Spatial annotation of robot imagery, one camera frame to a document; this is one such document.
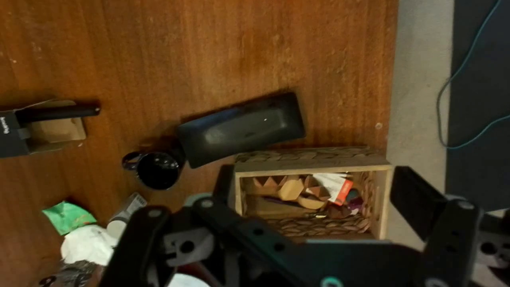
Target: wooden surface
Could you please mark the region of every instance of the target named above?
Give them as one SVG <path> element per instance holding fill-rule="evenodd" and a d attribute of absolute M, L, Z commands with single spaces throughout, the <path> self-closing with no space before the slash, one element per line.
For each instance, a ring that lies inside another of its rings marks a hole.
<path fill-rule="evenodd" d="M 384 150 L 395 12 L 397 0 L 0 0 L 0 107 L 102 106 L 81 149 L 0 160 L 2 286 L 33 283 L 59 256 L 43 208 L 72 198 L 108 220 L 140 190 L 121 157 L 193 115 L 295 90 L 308 136 L 285 147 Z M 177 209 L 226 161 L 145 195 Z"/>

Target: black cup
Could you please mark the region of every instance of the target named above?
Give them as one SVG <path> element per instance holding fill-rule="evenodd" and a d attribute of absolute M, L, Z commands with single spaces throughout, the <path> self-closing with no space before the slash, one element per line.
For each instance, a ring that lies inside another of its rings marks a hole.
<path fill-rule="evenodd" d="M 185 158 L 170 152 L 132 152 L 123 158 L 123 168 L 137 174 L 151 190 L 169 190 L 180 176 Z"/>

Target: wooden box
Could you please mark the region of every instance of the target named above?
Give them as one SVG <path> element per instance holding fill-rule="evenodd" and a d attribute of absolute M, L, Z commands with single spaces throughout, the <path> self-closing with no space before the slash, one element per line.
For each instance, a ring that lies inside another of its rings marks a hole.
<path fill-rule="evenodd" d="M 257 179 L 282 179 L 319 173 L 347 173 L 362 190 L 362 212 L 347 220 L 317 219 L 301 208 L 253 195 Z M 394 169 L 366 149 L 304 149 L 239 155 L 229 206 L 241 216 L 258 217 L 280 233 L 301 241 L 309 238 L 386 240 L 387 205 Z"/>

